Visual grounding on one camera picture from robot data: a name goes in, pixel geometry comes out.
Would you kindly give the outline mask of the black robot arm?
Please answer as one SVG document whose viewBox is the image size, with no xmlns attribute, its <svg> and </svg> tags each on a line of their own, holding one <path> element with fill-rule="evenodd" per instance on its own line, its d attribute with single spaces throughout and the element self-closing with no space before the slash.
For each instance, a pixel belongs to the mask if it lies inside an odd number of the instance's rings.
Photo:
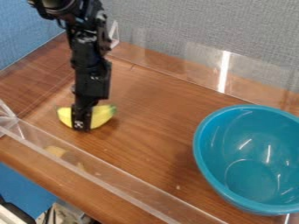
<svg viewBox="0 0 299 224">
<path fill-rule="evenodd" d="M 110 51 L 106 20 L 100 0 L 26 0 L 41 18 L 56 20 L 65 30 L 70 49 L 70 67 L 74 70 L 66 121 L 76 131 L 96 128 L 96 107 L 109 94 L 112 64 L 105 59 Z"/>
</svg>

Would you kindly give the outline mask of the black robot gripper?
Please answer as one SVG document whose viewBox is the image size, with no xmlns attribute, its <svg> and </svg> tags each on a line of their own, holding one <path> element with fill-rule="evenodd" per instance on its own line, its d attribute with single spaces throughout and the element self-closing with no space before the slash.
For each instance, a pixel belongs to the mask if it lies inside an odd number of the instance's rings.
<svg viewBox="0 0 299 224">
<path fill-rule="evenodd" d="M 104 58 L 70 58 L 74 69 L 74 104 L 70 105 L 70 127 L 76 131 L 90 130 L 92 107 L 109 95 L 112 64 Z"/>
</svg>

